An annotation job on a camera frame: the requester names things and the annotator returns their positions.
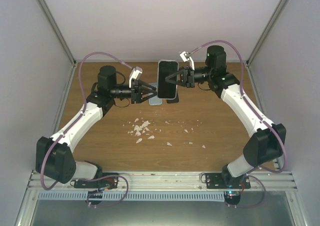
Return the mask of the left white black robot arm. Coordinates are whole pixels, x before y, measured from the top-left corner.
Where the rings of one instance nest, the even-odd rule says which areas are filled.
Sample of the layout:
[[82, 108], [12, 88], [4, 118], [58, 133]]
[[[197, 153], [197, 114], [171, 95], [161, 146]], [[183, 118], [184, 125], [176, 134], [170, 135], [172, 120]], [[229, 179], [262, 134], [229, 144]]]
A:
[[66, 184], [72, 180], [83, 180], [98, 188], [103, 183], [99, 165], [88, 161], [76, 161], [73, 153], [79, 141], [89, 129], [100, 121], [115, 105], [115, 100], [128, 99], [132, 104], [143, 103], [157, 95], [156, 88], [142, 80], [142, 69], [136, 67], [130, 74], [129, 83], [118, 83], [119, 72], [114, 66], [103, 66], [92, 85], [91, 93], [85, 97], [79, 112], [51, 137], [41, 137], [36, 144], [36, 171], [45, 190], [45, 177], [55, 183]]

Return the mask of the light blue phone case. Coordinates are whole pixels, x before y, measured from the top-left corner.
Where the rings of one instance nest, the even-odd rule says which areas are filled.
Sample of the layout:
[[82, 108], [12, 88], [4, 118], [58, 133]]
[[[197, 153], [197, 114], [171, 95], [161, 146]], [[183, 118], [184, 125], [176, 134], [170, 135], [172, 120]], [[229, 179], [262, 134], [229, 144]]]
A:
[[[158, 90], [158, 83], [154, 82], [150, 84], [151, 86], [155, 87], [156, 90]], [[150, 106], [160, 106], [163, 103], [163, 100], [161, 98], [158, 98], [157, 96], [153, 96], [148, 100], [148, 103]]]

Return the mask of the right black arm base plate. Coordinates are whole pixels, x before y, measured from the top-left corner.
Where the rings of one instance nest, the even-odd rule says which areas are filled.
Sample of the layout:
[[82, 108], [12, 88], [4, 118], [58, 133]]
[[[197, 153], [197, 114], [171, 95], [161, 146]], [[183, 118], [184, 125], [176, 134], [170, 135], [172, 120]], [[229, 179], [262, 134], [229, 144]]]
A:
[[199, 179], [206, 184], [207, 189], [242, 190], [251, 188], [248, 176], [232, 177], [228, 172], [204, 172], [200, 174]]

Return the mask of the black smartphone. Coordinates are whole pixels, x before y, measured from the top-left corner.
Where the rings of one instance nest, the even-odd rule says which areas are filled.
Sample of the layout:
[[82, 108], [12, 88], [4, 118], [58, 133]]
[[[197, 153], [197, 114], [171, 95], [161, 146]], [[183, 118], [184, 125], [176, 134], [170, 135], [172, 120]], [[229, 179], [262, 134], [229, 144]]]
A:
[[166, 100], [166, 103], [167, 104], [176, 104], [178, 103], [180, 100], [179, 100], [179, 96], [177, 95], [174, 99], [167, 99]]

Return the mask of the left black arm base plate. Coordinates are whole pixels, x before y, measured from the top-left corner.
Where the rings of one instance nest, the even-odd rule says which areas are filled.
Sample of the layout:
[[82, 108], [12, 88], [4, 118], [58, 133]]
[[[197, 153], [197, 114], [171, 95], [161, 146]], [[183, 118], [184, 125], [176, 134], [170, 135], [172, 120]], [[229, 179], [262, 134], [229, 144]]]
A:
[[85, 180], [71, 180], [70, 185], [76, 189], [101, 189], [111, 190], [118, 187], [119, 174], [116, 172], [101, 172], [94, 179], [100, 179], [96, 181], [85, 181]]

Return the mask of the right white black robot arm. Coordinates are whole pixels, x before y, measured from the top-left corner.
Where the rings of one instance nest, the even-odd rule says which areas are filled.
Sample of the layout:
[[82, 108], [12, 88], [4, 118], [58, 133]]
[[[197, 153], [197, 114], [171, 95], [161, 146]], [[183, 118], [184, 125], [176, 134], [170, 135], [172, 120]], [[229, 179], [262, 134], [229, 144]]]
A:
[[286, 128], [274, 124], [251, 101], [243, 88], [243, 79], [237, 79], [227, 71], [227, 54], [215, 40], [206, 43], [204, 67], [195, 67], [192, 52], [183, 51], [180, 57], [188, 65], [180, 67], [177, 62], [161, 61], [158, 64], [158, 97], [172, 100], [177, 87], [193, 88], [196, 84], [208, 83], [209, 89], [226, 103], [244, 125], [249, 141], [243, 153], [222, 168], [220, 175], [223, 186], [228, 189], [240, 184], [246, 174], [262, 167], [264, 163], [279, 157], [287, 158], [285, 150]]

